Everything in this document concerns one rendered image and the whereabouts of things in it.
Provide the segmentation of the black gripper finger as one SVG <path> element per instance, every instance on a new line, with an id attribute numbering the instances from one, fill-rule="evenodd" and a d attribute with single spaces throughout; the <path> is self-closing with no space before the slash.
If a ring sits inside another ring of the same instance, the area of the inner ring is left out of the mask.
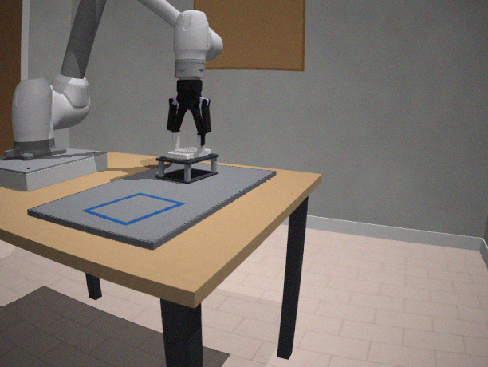
<path id="1" fill-rule="evenodd" d="M 180 99 L 179 107 L 177 109 L 178 101 L 176 100 L 176 98 L 169 99 L 170 107 L 169 107 L 168 120 L 167 120 L 167 130 L 172 131 L 172 151 L 179 149 L 180 127 L 183 122 L 185 112 L 187 111 L 187 110 L 182 110 L 184 101 L 185 100 L 183 98 Z"/>
<path id="2" fill-rule="evenodd" d="M 200 113 L 200 107 L 194 109 L 191 98 L 187 99 L 187 103 L 194 117 L 195 125 L 197 128 L 197 157 L 204 156 L 204 144 L 205 144 L 205 134 L 211 132 L 211 119 L 210 119 L 210 99 L 201 98 L 199 100 L 201 103 L 202 116 Z"/>

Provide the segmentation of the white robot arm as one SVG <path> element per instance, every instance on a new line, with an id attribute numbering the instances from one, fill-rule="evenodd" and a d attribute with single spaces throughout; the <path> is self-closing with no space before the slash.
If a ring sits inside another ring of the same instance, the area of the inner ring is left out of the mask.
<path id="1" fill-rule="evenodd" d="M 4 151 L 6 158 L 33 160 L 66 153 L 55 146 L 54 130 L 79 124 L 89 113 L 89 83 L 84 76 L 106 1 L 80 0 L 61 72 L 51 83 L 38 77 L 17 85 L 12 100 L 14 147 Z M 165 0 L 137 1 L 175 29 L 175 77 L 204 78 L 206 61 L 214 60 L 223 48 L 205 13 L 180 13 Z"/>

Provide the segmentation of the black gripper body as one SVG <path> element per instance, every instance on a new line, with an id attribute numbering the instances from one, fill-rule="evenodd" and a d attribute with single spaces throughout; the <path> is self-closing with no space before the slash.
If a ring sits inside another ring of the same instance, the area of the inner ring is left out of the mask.
<path id="1" fill-rule="evenodd" d="M 202 80 L 177 80 L 177 92 L 181 92 L 178 93 L 176 97 L 178 103 L 181 98 L 185 100 L 182 110 L 190 110 L 187 103 L 187 99 L 190 98 L 194 105 L 194 109 L 197 109 L 200 103 L 200 97 L 202 97 Z"/>

